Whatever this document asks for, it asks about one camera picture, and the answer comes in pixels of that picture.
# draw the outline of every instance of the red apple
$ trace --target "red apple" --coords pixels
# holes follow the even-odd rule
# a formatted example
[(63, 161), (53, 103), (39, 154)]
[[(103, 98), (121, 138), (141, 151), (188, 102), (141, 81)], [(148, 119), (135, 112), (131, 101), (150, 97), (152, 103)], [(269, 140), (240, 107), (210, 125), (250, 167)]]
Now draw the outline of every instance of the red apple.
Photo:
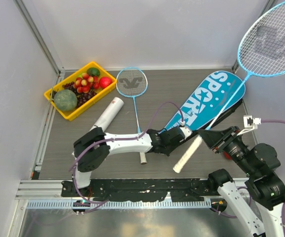
[(95, 82), (94, 85), (93, 85), (93, 89), (97, 90), (98, 88), (99, 88), (99, 83)]
[(82, 73), (82, 78), (87, 80), (89, 78), (89, 75), (87, 73)]
[(82, 84), (82, 85), (87, 85), (88, 82), (87, 82), (87, 80), (83, 79), (83, 80), (81, 81), (81, 84)]
[(77, 92), (78, 92), (78, 93), (82, 93), (82, 92), (83, 92), (82, 86), (80, 86), (80, 87), (77, 88)]
[(101, 88), (105, 89), (107, 86), (109, 86), (111, 83), (113, 82), (112, 79), (110, 79), (109, 77), (102, 77), (99, 80), (99, 85), (101, 86)]
[(98, 77), (97, 76), (93, 76), (93, 82), (98, 82)]
[(88, 93), (89, 90), (90, 90), (90, 87), (88, 85), (82, 87), (83, 93)]
[(87, 79), (87, 81), (88, 81), (89, 83), (93, 82), (93, 81), (94, 81), (94, 77), (89, 76), (88, 79)]

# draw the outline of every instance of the white wall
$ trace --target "white wall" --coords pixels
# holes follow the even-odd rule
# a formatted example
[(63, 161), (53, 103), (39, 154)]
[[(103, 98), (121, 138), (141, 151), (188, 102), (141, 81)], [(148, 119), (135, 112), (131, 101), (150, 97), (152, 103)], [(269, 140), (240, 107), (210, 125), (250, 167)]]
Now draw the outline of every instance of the white wall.
[(15, 3), (0, 0), (0, 237), (19, 181), (28, 179), (55, 74)]
[(65, 69), (93, 60), (105, 68), (220, 68), (234, 64), (267, 0), (25, 2)]
[[(238, 76), (244, 78), (245, 72), (239, 70)], [(248, 113), (262, 119), (285, 120), (285, 75), (274, 78), (251, 77), (246, 82), (244, 96)], [(285, 183), (285, 125), (263, 123), (255, 131), (258, 142), (273, 146), (281, 166), (276, 170)]]

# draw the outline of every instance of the racket grip tape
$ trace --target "racket grip tape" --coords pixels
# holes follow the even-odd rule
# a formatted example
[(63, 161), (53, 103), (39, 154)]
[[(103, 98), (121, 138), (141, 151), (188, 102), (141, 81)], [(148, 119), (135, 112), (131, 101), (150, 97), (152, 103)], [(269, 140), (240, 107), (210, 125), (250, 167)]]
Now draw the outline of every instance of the racket grip tape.
[(203, 142), (203, 139), (201, 136), (198, 136), (195, 138), (193, 143), (190, 145), (190, 147), (186, 150), (184, 155), (181, 157), (181, 159), (176, 163), (176, 165), (173, 167), (173, 170), (176, 173), (180, 173), (184, 165), (188, 162), (188, 160), (192, 157), (192, 155), (195, 153), (195, 151), (198, 149), (198, 147)]
[(147, 163), (146, 154), (143, 153), (143, 152), (140, 152), (140, 163), (141, 164), (146, 164)]

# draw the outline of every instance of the grapes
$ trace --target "grapes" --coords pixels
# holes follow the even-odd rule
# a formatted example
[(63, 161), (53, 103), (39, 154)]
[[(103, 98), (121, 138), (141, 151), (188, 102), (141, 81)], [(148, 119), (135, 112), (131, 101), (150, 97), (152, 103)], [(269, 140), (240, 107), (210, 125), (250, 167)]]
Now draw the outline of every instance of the grapes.
[(96, 92), (94, 90), (91, 90), (88, 93), (78, 93), (77, 89), (75, 89), (73, 85), (74, 85), (74, 82), (70, 82), (70, 83), (62, 85), (62, 87), (65, 90), (70, 90), (76, 94), (78, 98), (77, 108), (85, 104), (87, 101), (93, 98), (93, 96), (96, 95)]

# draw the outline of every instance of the yellow plastic basket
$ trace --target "yellow plastic basket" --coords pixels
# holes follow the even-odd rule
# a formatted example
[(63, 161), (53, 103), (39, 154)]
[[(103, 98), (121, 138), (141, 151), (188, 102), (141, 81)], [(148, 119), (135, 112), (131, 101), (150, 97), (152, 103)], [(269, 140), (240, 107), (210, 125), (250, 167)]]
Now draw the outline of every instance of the yellow plastic basket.
[[(101, 98), (103, 98), (105, 95), (107, 95), (109, 92), (111, 92), (116, 87), (116, 79), (112, 75), (110, 75), (107, 71), (105, 71), (97, 63), (90, 62), (89, 64), (85, 65), (84, 67), (82, 67), (81, 69), (79, 69), (78, 71), (76, 71), (75, 73), (73, 73), (72, 75), (70, 75), (69, 77), (64, 79), (63, 81), (61, 81), (60, 83), (56, 84), (53, 87), (53, 91), (63, 90), (64, 88), (62, 87), (62, 85), (65, 85), (65, 84), (70, 83), (70, 82), (75, 82), (76, 78), (79, 77), (80, 74), (86, 73), (87, 70), (89, 68), (92, 68), (92, 67), (97, 68), (100, 71), (99, 79), (101, 79), (101, 77), (109, 77), (113, 80), (113, 82), (109, 86), (107, 86), (105, 89), (96, 90), (97, 94), (93, 98), (88, 100), (85, 104), (78, 107), (77, 109), (74, 109), (71, 111), (65, 111), (65, 112), (61, 111), (55, 106), (54, 102), (51, 101), (51, 104), (62, 115), (62, 117), (64, 117), (65, 119), (67, 119), (69, 121), (74, 120), (77, 116), (79, 116), (81, 113), (83, 113), (85, 110), (87, 110), (89, 107), (91, 107), (93, 104), (95, 104), (97, 101), (99, 101)], [(50, 101), (51, 88), (44, 93), (44, 96), (48, 101)]]

